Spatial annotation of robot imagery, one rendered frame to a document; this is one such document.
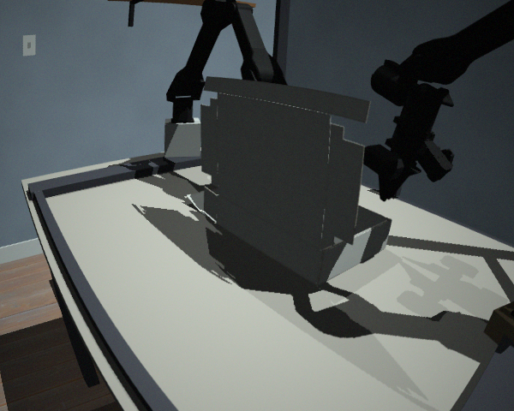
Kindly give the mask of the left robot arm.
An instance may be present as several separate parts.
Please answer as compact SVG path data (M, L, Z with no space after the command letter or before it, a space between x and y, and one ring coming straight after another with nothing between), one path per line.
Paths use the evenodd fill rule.
M402 112L408 118L432 127L440 106L453 107L454 103L448 89L437 89L427 83L417 84L417 81L451 84L474 60L513 39L514 0L510 0L452 36L416 46L412 55L400 65L385 60L384 65L372 74L371 87L395 105L403 106ZM434 136L431 134L427 138L428 134L424 134L407 155L412 162L417 159L431 182L440 180L451 171L454 159L451 149L440 150L434 144Z

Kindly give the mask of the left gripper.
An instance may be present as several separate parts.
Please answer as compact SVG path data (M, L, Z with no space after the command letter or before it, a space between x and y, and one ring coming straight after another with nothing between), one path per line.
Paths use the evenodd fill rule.
M395 116L393 122L397 124L395 131L392 138L386 139L385 142L391 148L390 151L382 145L364 147L363 164L380 175L380 199L384 202L391 199L408 176L421 173L421 170L416 167L417 160L412 162L407 155L411 147L424 134L428 134L427 138L434 134L431 131L432 127L413 121L403 112L400 116Z

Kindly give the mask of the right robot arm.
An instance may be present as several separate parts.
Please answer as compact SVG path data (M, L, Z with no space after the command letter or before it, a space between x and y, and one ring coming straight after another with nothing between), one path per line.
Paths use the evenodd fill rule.
M187 64L166 93L167 101L175 102L171 123L194 122L193 100L200 100L205 85L203 69L220 32L230 24L242 53L242 79L287 85L278 62L266 51L252 6L236 0L205 0L200 15L203 24Z

